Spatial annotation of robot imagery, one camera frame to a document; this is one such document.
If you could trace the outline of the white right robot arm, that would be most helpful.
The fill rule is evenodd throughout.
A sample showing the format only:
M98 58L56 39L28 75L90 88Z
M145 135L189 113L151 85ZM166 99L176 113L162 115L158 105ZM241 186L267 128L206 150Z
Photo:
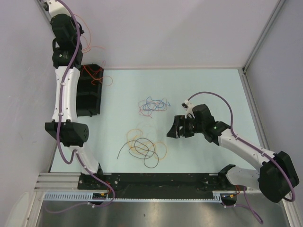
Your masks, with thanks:
M222 189L229 190L234 185L247 186L260 190L267 199L278 203L299 184L299 177L287 153L275 153L250 144L234 134L231 126L216 121L205 104L193 106L183 103L182 106L186 114L174 117L167 137L177 139L203 134L208 142L230 150L253 166L252 170L226 166L218 178Z

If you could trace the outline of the black compartment storage bin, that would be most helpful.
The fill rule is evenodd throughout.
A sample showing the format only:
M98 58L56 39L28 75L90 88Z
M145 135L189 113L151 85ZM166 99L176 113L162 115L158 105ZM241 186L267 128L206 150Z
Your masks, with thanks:
M100 114L103 73L104 69L97 64L81 65L76 94L78 117Z

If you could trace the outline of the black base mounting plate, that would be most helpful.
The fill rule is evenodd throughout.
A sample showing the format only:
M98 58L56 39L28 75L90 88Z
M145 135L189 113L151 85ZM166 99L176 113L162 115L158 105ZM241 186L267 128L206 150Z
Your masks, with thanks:
M208 173L98 173L81 174L79 190L100 191L105 196L119 195L198 195L222 191L235 199L243 186L235 186L222 174Z

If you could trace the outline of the aluminium corner post left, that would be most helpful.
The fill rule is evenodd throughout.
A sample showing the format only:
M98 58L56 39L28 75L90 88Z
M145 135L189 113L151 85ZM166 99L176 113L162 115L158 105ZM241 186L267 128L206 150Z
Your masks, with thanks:
M44 16L46 22L50 24L51 16L49 13L49 5L47 0L35 0L39 10L41 11L42 15Z

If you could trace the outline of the aluminium corner post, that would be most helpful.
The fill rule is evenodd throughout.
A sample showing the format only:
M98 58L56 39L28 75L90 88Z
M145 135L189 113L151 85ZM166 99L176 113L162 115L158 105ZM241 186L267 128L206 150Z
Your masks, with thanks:
M245 61L245 64L242 67L242 71L246 72L249 66L251 65L252 61L254 60L255 56L257 55L261 45L263 44L265 38L267 37L271 27L274 25L275 21L277 20L282 8L284 7L286 0L279 0L277 4L274 7L273 12L270 14L269 19L267 20L264 28L262 29L262 32L257 39L257 42L255 43L251 53L249 54L248 59Z
M35 0L39 10L41 11L42 15L44 16L46 22L50 24L51 16L49 13L49 5L47 0Z

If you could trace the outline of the aluminium frame rail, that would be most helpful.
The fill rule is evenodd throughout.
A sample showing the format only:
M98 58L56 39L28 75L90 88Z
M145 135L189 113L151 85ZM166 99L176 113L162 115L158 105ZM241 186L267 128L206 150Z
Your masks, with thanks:
M77 191L80 173L40 173L35 184L37 192Z

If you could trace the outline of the aluminium corner post right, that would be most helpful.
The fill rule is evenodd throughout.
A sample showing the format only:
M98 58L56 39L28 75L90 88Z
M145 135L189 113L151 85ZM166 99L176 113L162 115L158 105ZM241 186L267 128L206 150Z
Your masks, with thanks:
M255 56L257 55L261 45L263 44L265 38L267 37L271 27L274 25L275 21L277 20L282 8L284 7L286 0L279 0L277 4L274 7L273 12L270 14L269 19L267 20L264 28L262 29L262 32L257 39L257 42L255 43L251 53L249 54L248 59L245 61L245 64L242 67L242 71L246 72L249 66L251 65L252 61L254 60Z

